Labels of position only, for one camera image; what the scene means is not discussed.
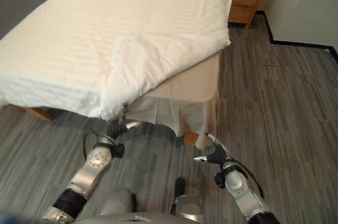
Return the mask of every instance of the gray striped carpet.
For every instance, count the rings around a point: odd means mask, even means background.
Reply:
[[[262,16],[249,30],[231,27],[221,59],[219,138],[256,175],[282,223],[336,223],[338,65],[321,49],[272,45]],[[0,210],[40,216],[82,165],[82,134],[106,123],[52,110],[43,122],[0,109]],[[211,164],[164,126],[143,125],[121,138],[123,160],[83,211],[97,214],[105,196],[128,187],[139,211],[169,212],[177,177],[199,197],[208,223],[245,223]]]

